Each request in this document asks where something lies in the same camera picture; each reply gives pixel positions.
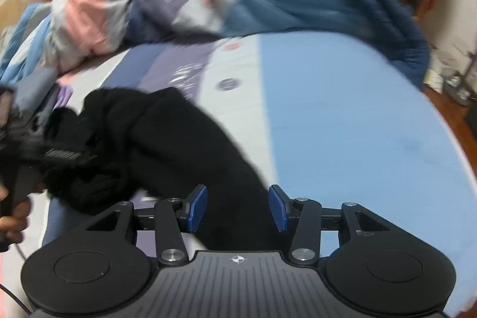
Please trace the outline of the left hand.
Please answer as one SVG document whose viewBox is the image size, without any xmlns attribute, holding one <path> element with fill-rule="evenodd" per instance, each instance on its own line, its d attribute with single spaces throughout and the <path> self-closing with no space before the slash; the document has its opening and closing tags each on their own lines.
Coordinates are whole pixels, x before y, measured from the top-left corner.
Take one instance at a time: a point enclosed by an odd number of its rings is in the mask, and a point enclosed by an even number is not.
<svg viewBox="0 0 477 318">
<path fill-rule="evenodd" d="M 28 217 L 32 210 L 29 197 L 16 205 L 10 215 L 2 216 L 0 230 L 6 239 L 13 243 L 21 243 L 24 240 L 24 231 L 28 228 Z"/>
</svg>

